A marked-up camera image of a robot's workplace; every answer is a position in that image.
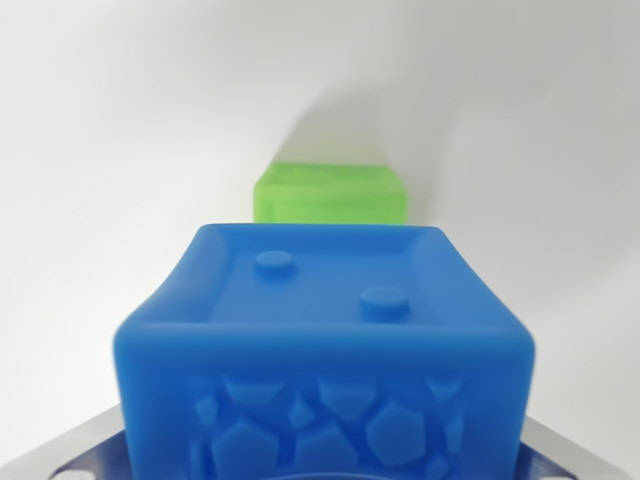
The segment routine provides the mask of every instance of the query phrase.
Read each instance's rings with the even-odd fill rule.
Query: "green plastic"
[[[407,221],[407,191],[389,167],[272,163],[253,198],[257,223]]]

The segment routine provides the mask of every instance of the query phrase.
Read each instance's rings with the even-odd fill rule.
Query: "hexagonal embossed pattern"
[[[367,442],[386,467],[418,460],[425,454],[424,417],[390,401],[367,425]]]
[[[296,447],[295,467],[301,472],[353,472],[358,453],[337,425],[302,437]]]
[[[289,413],[291,425],[296,428],[304,428],[313,421],[314,417],[315,413],[313,413],[311,407],[302,398],[298,397],[291,409],[291,413]]]
[[[376,398],[373,376],[328,377],[318,383],[322,403],[344,420],[356,420]]]
[[[276,470],[278,437],[241,420],[212,445],[217,478],[259,480]]]
[[[363,374],[224,376],[223,390],[194,395],[195,413],[211,443],[193,445],[191,475],[255,480],[292,472],[358,472],[373,462],[383,469],[378,474],[392,478],[401,469],[402,478],[448,480],[465,430],[463,410],[452,401],[462,382],[429,379],[426,388],[424,379],[407,378],[399,388]]]

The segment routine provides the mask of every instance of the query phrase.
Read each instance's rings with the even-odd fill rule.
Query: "white wall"
[[[640,7],[0,0],[0,463],[118,401],[111,336],[327,89],[529,326],[530,414],[640,477]]]

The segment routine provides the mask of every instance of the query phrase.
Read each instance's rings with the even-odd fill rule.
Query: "metal base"
[[[527,418],[514,480],[542,479],[632,480],[582,447]],[[0,480],[133,480],[120,406],[0,468]]]

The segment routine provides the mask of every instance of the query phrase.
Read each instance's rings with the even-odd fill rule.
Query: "blue plastic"
[[[202,227],[120,328],[136,480],[511,480],[533,341],[436,228]]]

